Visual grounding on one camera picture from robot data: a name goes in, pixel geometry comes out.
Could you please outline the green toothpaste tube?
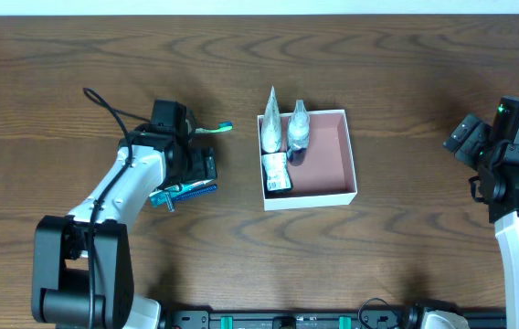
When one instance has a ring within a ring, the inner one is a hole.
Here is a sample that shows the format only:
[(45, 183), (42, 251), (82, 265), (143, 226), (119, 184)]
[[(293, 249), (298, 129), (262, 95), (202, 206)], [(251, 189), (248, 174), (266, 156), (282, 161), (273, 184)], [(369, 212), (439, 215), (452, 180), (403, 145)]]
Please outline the green toothpaste tube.
[(196, 185), (196, 184), (200, 184), (200, 185), (203, 185), (203, 186), (208, 186), (208, 185), (215, 185), (215, 184), (210, 184), (210, 180), (202, 180), (202, 181), (196, 181), (194, 183), (188, 183), (188, 184), (179, 184), (179, 185), (175, 185), (175, 186), (169, 186), (165, 189), (157, 189), (157, 190), (154, 190), (153, 193), (155, 193), (156, 191), (161, 191), (161, 190), (169, 190), (169, 191), (180, 191), (182, 190), (184, 187), (187, 187), (187, 186), (190, 186), (190, 185)]

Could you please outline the green white soap packet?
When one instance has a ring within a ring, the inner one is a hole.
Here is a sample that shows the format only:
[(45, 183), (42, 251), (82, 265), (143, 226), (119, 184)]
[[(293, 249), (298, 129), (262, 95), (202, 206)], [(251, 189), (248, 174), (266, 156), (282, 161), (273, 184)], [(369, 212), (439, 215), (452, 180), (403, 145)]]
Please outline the green white soap packet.
[(265, 187), (269, 193), (280, 193), (292, 189), (286, 153), (264, 154), (261, 157), (261, 163), (265, 173)]

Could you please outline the blue hand soap pump bottle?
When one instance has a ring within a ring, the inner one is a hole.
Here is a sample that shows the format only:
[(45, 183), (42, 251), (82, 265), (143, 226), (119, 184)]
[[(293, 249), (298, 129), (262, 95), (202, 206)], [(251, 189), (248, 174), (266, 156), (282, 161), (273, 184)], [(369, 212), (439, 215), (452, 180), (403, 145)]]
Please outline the blue hand soap pump bottle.
[(287, 129), (286, 154), (291, 165), (301, 165), (310, 144), (310, 114), (303, 100), (295, 102), (295, 109)]

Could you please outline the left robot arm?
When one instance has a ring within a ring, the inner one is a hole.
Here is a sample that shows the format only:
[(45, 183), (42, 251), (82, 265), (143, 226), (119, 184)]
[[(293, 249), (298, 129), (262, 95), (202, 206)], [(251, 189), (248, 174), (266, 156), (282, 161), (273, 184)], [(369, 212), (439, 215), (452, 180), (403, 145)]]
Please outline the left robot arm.
[(31, 313), (59, 328), (161, 328), (159, 302), (134, 291), (128, 233), (154, 191), (217, 176), (214, 152), (192, 148), (195, 120), (176, 101), (154, 102), (149, 122), (125, 132), (97, 187), (34, 237)]

